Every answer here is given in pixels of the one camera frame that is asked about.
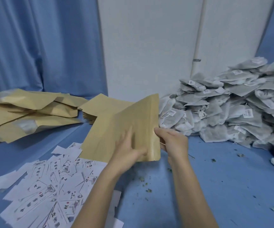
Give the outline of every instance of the person's left hand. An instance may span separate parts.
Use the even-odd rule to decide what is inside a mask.
[[[111,169],[121,175],[126,172],[143,155],[147,155],[147,149],[132,148],[132,127],[124,132],[120,139],[116,141],[114,153],[108,163]]]

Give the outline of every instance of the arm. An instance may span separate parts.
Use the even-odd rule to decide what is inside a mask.
[[[183,227],[218,228],[190,165],[188,138],[170,129],[155,128],[155,133],[164,140],[161,148],[168,152]]]
[[[122,134],[107,166],[96,180],[72,228],[104,228],[114,187],[119,177],[142,156],[146,149],[132,149],[132,128]]]

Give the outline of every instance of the white wall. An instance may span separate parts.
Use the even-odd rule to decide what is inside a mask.
[[[204,0],[192,74],[213,77],[253,57],[274,0]]]
[[[110,97],[137,101],[189,78],[203,0],[98,0]]]

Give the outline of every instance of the table surface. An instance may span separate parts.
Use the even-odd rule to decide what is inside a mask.
[[[84,123],[0,143],[0,176],[26,162],[48,159],[56,145],[66,148],[72,142],[81,143],[89,130],[90,125]],[[268,151],[231,142],[204,143],[190,136],[189,154],[220,227],[274,227],[274,211],[270,209],[274,207],[274,166]],[[160,161],[136,163],[120,178],[115,188],[122,192],[116,217],[124,222],[124,228],[180,227],[168,168],[167,155],[162,151]],[[0,192],[0,213],[10,204],[2,199],[10,189]],[[4,227],[10,226],[0,218],[0,228]]]

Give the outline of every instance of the hand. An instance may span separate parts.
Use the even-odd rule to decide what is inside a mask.
[[[117,174],[123,174],[141,157],[147,155],[147,149],[132,148],[132,127],[121,135],[121,138],[116,141],[116,148],[108,163]]]
[[[161,149],[168,153],[168,162],[170,164],[180,160],[189,160],[188,138],[185,135],[172,129],[163,129],[158,127],[156,127],[154,131],[158,137],[160,137]]]

